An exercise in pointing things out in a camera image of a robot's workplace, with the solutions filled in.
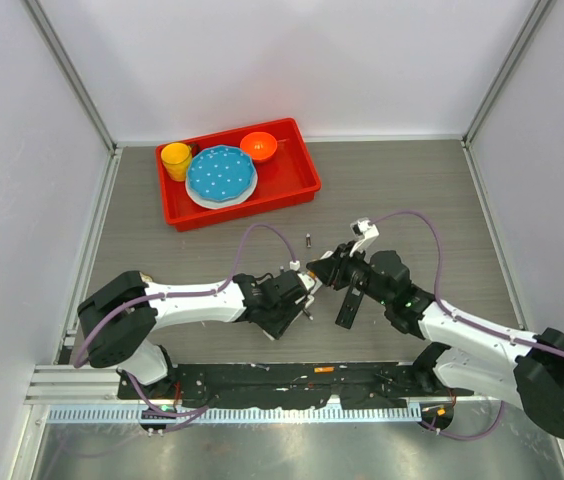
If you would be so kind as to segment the white slim remote control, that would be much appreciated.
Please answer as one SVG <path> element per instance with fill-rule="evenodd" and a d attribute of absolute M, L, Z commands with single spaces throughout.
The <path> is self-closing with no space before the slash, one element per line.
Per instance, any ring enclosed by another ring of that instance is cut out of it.
<path fill-rule="evenodd" d="M 312 320 L 312 314 L 309 308 L 306 308 L 304 303 L 306 296 L 302 297 L 297 302 L 282 304 L 275 307 L 273 310 L 266 312 L 259 320 L 259 325 L 265 334 L 272 340 L 279 340 L 291 324 L 304 315 L 309 320 Z"/>

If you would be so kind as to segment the black remote control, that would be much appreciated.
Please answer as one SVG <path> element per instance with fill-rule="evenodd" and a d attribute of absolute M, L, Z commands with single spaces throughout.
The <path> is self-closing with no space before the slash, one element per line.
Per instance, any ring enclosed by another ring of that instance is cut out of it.
<path fill-rule="evenodd" d="M 363 297 L 364 293 L 355 285 L 349 286 L 335 320 L 335 323 L 338 326 L 345 329 L 350 329 L 352 327 Z"/>

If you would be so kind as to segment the orange battery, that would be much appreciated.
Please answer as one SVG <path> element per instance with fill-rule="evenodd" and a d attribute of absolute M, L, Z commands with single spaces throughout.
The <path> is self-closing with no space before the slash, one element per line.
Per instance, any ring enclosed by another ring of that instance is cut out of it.
<path fill-rule="evenodd" d="M 332 373 L 335 371 L 335 368 L 333 366 L 328 366 L 328 367 L 315 367 L 313 369 L 313 372 L 315 374 L 321 374 L 321 373 Z"/>

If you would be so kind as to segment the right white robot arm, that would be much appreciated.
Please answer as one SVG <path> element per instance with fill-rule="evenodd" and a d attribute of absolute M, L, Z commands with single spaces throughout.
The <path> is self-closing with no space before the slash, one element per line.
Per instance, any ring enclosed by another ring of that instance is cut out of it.
<path fill-rule="evenodd" d="M 429 341 L 414 363 L 422 393 L 446 387 L 493 397 L 564 439 L 563 332 L 516 330 L 454 308 L 418 287 L 393 250 L 366 257 L 341 244 L 307 268 L 324 285 L 345 290 L 338 325 L 350 328 L 362 299 L 370 298 L 396 330 Z"/>

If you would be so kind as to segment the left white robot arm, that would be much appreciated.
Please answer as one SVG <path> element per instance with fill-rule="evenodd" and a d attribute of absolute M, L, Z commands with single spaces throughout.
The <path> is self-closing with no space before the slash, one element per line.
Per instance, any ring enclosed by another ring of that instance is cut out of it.
<path fill-rule="evenodd" d="M 84 342 L 74 366 L 115 367 L 133 376 L 149 396 L 162 399 L 173 391 L 175 375 L 166 350 L 148 340 L 152 332 L 191 323 L 247 322 L 277 340 L 311 305 L 315 287 L 311 275 L 293 269 L 184 286 L 126 271 L 78 306 Z"/>

